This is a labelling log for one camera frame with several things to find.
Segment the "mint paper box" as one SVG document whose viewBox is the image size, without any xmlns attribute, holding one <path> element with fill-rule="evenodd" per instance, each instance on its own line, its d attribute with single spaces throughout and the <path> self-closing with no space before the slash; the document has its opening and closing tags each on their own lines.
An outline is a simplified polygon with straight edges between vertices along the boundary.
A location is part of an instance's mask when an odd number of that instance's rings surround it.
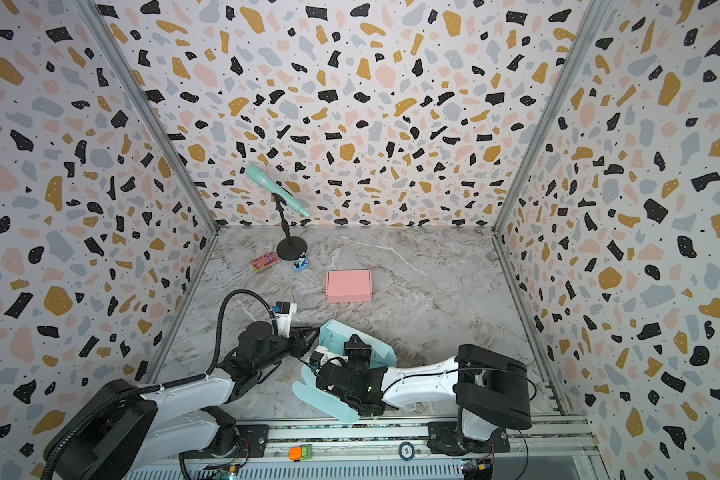
<svg viewBox="0 0 720 480">
<path fill-rule="evenodd" d="M 397 365 L 397 357 L 391 346 L 336 320 L 330 320 L 320 328 L 317 346 L 327 347 L 333 354 L 330 360 L 338 363 L 346 360 L 343 355 L 344 343 L 350 339 L 352 334 L 358 334 L 365 343 L 372 347 L 372 368 L 386 366 L 391 369 Z M 301 374 L 302 379 L 292 385 L 293 393 L 299 400 L 345 424 L 355 423 L 362 418 L 340 400 L 316 387 L 317 371 L 313 371 L 309 367 L 308 359 L 305 366 L 302 367 Z"/>
</svg>

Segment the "pink paper box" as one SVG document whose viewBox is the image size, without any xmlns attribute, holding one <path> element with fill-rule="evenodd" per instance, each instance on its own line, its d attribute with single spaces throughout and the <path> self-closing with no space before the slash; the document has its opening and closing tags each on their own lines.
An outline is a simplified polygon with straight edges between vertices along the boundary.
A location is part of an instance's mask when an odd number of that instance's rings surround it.
<svg viewBox="0 0 720 480">
<path fill-rule="evenodd" d="M 329 271 L 326 276 L 326 300 L 329 303 L 364 303 L 372 300 L 370 270 Z"/>
</svg>

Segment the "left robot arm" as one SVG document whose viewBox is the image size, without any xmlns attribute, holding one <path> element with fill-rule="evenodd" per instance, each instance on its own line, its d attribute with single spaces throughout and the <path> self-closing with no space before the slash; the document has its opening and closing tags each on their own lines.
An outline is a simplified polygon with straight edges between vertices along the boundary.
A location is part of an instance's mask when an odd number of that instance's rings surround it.
<svg viewBox="0 0 720 480">
<path fill-rule="evenodd" d="M 281 335 L 275 321 L 250 324 L 239 345 L 205 372 L 152 385 L 105 384 L 47 445 L 42 478 L 122 479 L 188 451 L 225 454 L 237 442 L 224 405 L 263 383 L 287 358 L 302 358 L 317 326 Z"/>
</svg>

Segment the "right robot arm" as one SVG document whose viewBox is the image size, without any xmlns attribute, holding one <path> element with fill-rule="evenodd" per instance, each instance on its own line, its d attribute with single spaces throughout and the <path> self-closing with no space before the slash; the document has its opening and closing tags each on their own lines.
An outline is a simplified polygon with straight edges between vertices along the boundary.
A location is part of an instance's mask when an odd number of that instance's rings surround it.
<svg viewBox="0 0 720 480">
<path fill-rule="evenodd" d="M 353 334 L 339 353 L 317 347 L 308 362 L 315 388 L 359 417 L 450 401 L 457 406 L 457 435 L 472 441 L 485 441 L 498 428 L 532 426 L 532 383 L 524 363 L 464 344 L 438 363 L 398 368 L 383 364 L 376 346 Z"/>
</svg>

